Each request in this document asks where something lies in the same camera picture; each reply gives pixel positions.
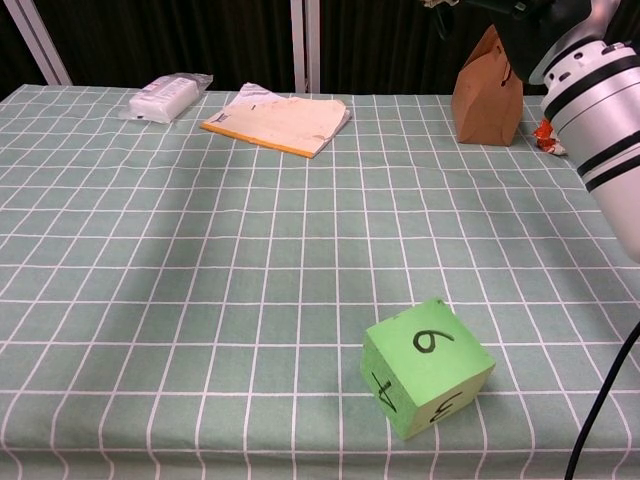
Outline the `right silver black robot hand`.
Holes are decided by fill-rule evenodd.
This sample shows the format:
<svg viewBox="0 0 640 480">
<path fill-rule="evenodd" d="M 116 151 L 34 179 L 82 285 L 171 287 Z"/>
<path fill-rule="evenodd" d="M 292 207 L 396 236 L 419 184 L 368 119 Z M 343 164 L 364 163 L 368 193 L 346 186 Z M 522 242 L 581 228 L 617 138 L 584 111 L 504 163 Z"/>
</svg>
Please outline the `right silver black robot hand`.
<svg viewBox="0 0 640 480">
<path fill-rule="evenodd" d="M 619 60 L 603 43 L 618 1 L 473 1 L 489 13 L 467 64 L 495 52 L 522 81 L 551 85 L 571 77 L 601 81 Z"/>
</svg>

